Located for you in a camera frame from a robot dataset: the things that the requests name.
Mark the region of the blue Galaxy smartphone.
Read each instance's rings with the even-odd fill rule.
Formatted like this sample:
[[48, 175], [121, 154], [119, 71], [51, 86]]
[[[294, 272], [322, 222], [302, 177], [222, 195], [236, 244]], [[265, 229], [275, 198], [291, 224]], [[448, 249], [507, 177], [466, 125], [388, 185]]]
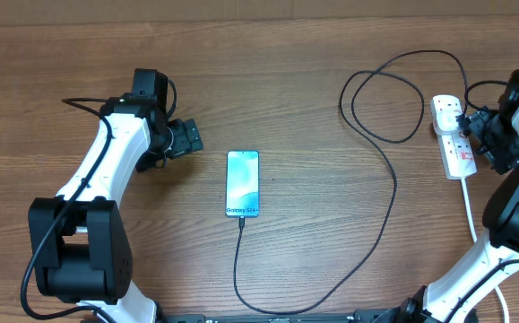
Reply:
[[257, 217], [260, 213], [260, 158], [258, 151], [227, 154], [225, 215]]

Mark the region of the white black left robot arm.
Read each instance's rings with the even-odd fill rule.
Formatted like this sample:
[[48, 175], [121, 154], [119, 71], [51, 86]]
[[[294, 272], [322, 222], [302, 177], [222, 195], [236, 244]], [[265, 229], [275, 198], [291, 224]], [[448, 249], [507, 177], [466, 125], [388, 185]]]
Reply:
[[21, 282], [24, 312], [38, 320], [89, 311], [102, 322], [162, 322], [161, 306], [132, 280], [119, 207], [133, 172], [203, 149], [192, 119], [172, 117], [174, 83], [137, 68], [130, 92], [99, 100], [99, 130], [72, 178], [28, 212], [32, 256]]

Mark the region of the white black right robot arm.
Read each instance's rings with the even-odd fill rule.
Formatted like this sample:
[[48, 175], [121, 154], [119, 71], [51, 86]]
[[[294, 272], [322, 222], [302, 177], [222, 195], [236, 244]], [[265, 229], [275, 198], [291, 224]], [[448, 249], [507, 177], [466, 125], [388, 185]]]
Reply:
[[519, 69], [504, 85], [496, 110], [482, 107], [468, 115], [452, 107], [450, 97], [431, 101], [447, 176], [479, 155], [505, 179], [487, 202], [484, 231], [467, 253], [440, 279], [376, 316], [377, 322], [474, 322], [475, 306], [519, 271]]

